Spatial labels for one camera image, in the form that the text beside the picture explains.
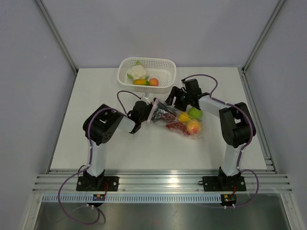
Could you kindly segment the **clear zip top bag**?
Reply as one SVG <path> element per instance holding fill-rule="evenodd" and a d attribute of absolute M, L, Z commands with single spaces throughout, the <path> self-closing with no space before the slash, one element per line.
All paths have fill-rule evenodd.
<path fill-rule="evenodd" d="M 161 119 L 163 112 L 169 112 L 169 113 L 172 113 L 173 115 L 175 115 L 176 117 L 178 117 L 179 113 L 182 113 L 182 112 L 188 113 L 188 111 L 189 111 L 189 110 L 188 111 L 181 111 L 179 109 L 176 109 L 176 108 L 174 108 L 170 105 L 167 105 L 165 102 L 163 102 L 163 101 L 161 101 L 157 98 L 155 98 L 152 101 L 152 104 L 153 104 L 153 107 L 152 107 L 152 110 L 149 114 L 147 122 L 149 124 L 155 124 L 157 126 L 166 128 L 167 130 L 169 130 L 166 127 L 167 123 L 162 121 L 162 119 Z M 172 130 L 169 130 L 169 131 L 183 135 L 181 132 L 176 132 L 176 131 L 172 131 Z M 186 137 L 188 137 L 188 138 L 201 138 L 201 136 L 203 135 L 203 132 L 204 132 L 204 125 L 202 124 L 202 129 L 197 135 L 190 135 L 190 136 L 186 136 Z"/>

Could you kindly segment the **orange red fake peach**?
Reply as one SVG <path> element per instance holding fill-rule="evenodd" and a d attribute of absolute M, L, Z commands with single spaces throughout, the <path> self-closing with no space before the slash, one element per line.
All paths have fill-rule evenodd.
<path fill-rule="evenodd" d="M 159 86 L 159 80 L 156 79 L 156 78 L 151 78 L 149 80 L 149 84 L 150 84 L 150 86 L 154 86 L 154 87 Z"/>

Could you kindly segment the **yellow green fake mango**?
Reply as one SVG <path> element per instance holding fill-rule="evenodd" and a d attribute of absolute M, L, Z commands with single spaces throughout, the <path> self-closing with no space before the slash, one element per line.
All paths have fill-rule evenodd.
<path fill-rule="evenodd" d="M 137 79 L 133 82 L 134 85 L 141 85 L 141 86 L 150 86 L 149 81 L 145 79 Z"/>

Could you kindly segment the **white fake cauliflower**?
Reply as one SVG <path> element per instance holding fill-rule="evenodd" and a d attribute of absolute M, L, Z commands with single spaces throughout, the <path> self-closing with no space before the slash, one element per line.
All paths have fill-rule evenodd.
<path fill-rule="evenodd" d="M 137 61 L 133 67 L 128 69 L 127 77 L 132 81 L 137 79 L 147 80 L 149 78 L 149 74 L 147 69 L 141 65 L 140 61 Z"/>

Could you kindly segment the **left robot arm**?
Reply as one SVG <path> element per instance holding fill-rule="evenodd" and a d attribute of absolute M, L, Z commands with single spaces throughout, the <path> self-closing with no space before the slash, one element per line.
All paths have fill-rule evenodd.
<path fill-rule="evenodd" d="M 153 105 L 137 101 L 127 115 L 107 106 L 101 105 L 83 124 L 85 137 L 89 143 L 88 166 L 79 177 L 77 191 L 117 191 L 118 177 L 105 176 L 106 144 L 117 129 L 135 134 L 149 116 Z"/>

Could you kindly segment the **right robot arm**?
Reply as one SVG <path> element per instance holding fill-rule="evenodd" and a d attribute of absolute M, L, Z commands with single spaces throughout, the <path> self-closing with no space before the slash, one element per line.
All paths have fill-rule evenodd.
<path fill-rule="evenodd" d="M 189 105 L 220 119 L 226 142 L 225 156 L 217 176 L 204 176 L 200 181 L 206 192 L 245 191 L 243 170 L 240 167 L 244 149 L 256 135 L 256 129 L 245 103 L 230 104 L 216 99 L 212 93 L 202 92 L 196 79 L 183 79 L 184 87 L 174 86 L 166 99 L 167 105 L 183 111 Z"/>

